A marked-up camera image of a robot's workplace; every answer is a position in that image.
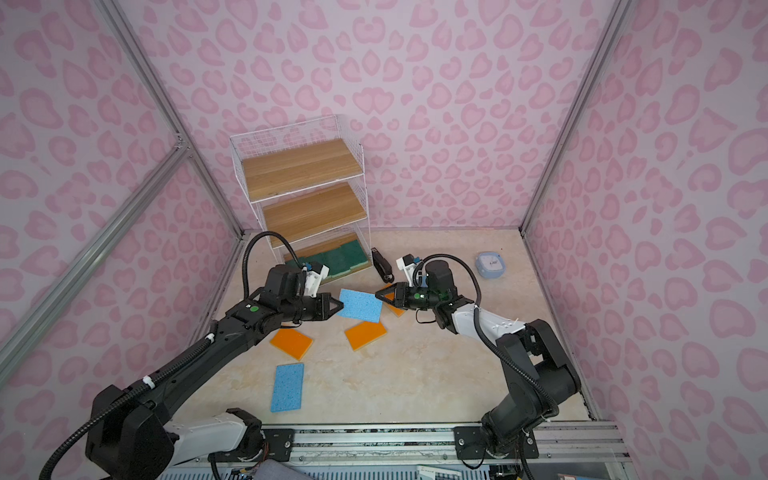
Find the black stapler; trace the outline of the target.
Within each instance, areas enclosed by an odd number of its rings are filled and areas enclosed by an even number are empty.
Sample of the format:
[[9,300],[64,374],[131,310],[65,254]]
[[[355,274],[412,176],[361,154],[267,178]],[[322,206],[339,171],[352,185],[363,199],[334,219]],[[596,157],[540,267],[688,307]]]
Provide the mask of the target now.
[[390,262],[375,247],[371,249],[371,256],[372,256],[373,266],[376,269],[381,280],[385,284],[393,283],[394,274],[393,274],[393,270]]

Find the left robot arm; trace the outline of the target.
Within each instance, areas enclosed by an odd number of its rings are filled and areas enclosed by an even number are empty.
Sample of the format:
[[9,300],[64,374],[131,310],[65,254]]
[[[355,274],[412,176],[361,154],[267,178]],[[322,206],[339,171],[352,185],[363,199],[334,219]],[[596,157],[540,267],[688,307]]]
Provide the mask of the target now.
[[319,290],[328,274],[327,266],[298,256],[272,267],[264,286],[246,287],[242,300],[176,358],[124,389],[111,385],[102,390],[89,420],[54,450],[40,478],[52,478],[79,441],[85,443],[86,457],[111,479],[156,479],[167,468],[198,457],[266,459],[262,423],[241,408],[188,425],[172,419],[216,373],[272,332],[339,313],[342,302]]

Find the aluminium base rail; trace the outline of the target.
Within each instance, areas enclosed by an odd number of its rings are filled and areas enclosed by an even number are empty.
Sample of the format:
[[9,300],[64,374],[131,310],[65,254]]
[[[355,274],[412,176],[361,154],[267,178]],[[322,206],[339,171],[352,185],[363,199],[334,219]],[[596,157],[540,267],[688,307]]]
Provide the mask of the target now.
[[501,437],[480,423],[387,423],[262,425],[234,413],[187,423],[169,422],[160,442],[167,460],[152,460],[155,437],[138,435],[132,454],[153,476],[167,468],[210,456],[217,463],[274,460],[304,466],[374,463],[458,463],[468,469],[535,462],[603,463],[616,478],[634,479],[628,449],[610,422],[545,422],[533,430]]

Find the green sponge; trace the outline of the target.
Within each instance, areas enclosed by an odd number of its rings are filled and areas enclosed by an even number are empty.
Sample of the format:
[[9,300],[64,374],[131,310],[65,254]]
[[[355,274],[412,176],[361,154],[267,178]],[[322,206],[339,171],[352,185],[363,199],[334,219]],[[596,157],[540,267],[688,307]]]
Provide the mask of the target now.
[[367,262],[367,256],[355,242],[323,252],[318,258],[320,263],[328,267],[330,277],[346,274]]
[[326,267],[329,270],[329,277],[338,272],[335,250],[314,253],[306,256],[302,262],[309,264],[313,271],[321,272],[322,269]]
[[285,255],[284,260],[286,265],[289,265],[292,267],[303,268],[305,266],[309,266],[309,269],[312,269],[311,260],[308,257],[299,256],[298,259],[294,259],[290,255]]
[[369,259],[359,241],[352,240],[336,249],[336,261],[338,269],[346,272],[365,267]]

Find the orange sponge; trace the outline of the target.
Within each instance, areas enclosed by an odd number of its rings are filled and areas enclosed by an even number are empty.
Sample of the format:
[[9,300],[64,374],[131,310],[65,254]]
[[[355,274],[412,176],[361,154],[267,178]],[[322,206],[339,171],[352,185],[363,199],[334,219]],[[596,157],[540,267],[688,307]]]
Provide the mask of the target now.
[[402,317],[406,311],[400,308],[395,307],[392,305],[392,302],[394,301],[394,293],[389,292],[385,295],[386,299],[386,306],[389,310],[391,310],[397,317]]
[[301,361],[311,348],[314,340],[297,329],[280,329],[270,344],[296,361]]
[[363,321],[344,331],[344,335],[353,351],[357,351],[387,334],[382,323]]

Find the light blue round container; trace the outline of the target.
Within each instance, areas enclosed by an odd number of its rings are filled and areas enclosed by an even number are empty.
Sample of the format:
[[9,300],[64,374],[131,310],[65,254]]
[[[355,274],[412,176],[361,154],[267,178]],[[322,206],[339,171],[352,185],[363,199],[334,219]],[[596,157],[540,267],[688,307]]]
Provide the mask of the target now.
[[476,256],[475,267],[484,279],[498,279],[506,272],[506,264],[497,252],[481,252]]

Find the orange sponge back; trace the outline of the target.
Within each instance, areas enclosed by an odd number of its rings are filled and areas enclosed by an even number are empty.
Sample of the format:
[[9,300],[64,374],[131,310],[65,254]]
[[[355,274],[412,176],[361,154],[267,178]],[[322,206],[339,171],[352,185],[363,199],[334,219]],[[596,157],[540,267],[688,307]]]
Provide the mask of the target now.
[[392,302],[394,301],[394,293],[389,292],[385,295],[386,299],[386,306],[389,310],[391,310],[397,317],[402,317],[406,311],[400,308],[395,307],[392,305]]

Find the blue sponge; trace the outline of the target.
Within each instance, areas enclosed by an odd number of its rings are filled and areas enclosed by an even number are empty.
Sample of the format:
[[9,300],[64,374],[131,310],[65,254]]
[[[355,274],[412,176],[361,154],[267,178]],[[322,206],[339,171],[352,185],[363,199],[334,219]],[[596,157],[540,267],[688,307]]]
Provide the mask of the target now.
[[343,308],[339,316],[369,323],[380,322],[383,304],[374,294],[342,289],[340,301]]
[[277,366],[270,411],[280,413],[299,410],[302,406],[303,380],[303,363]]

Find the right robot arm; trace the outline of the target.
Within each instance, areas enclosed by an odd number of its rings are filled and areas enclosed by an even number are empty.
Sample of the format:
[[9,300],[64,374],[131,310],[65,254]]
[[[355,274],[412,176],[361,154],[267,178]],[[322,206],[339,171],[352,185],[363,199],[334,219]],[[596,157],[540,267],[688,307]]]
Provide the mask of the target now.
[[477,276],[454,255],[405,255],[396,264],[406,280],[377,291],[377,299],[401,310],[431,312],[440,329],[480,341],[502,366],[507,394],[482,416],[475,438],[457,456],[522,456],[535,442],[534,429],[581,392],[580,377],[554,330],[541,319],[523,322],[484,309]]

